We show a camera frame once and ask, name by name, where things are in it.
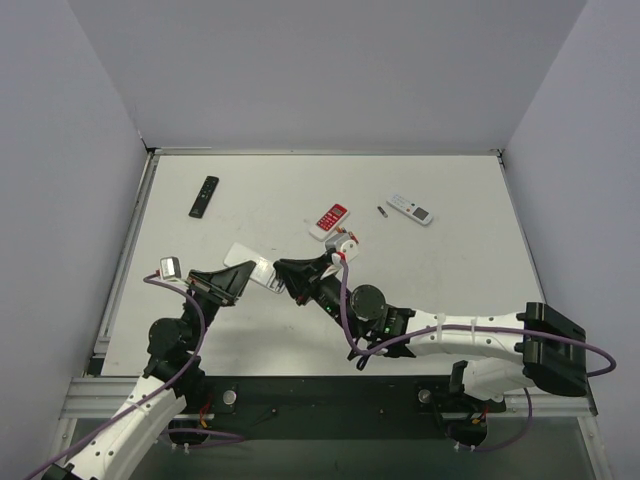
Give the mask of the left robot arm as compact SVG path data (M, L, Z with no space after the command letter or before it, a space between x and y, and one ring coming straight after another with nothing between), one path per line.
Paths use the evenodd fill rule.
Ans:
M181 287L163 270L144 277L183 297L183 313L152 324L147 366L116 413L27 477L128 479L175 416L204 402L199 353L207 330L220 308L236 303L255 267L245 261L214 272L192 270Z

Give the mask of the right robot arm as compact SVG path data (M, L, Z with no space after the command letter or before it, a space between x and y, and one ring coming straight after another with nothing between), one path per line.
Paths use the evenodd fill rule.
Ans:
M281 259L274 268L297 305L315 302L342 329L357 370L375 356L452 355L453 395L499 402L530 387L562 397L587 393L586 332L545 303L504 315L448 316L393 306L370 284L349 289L342 254Z

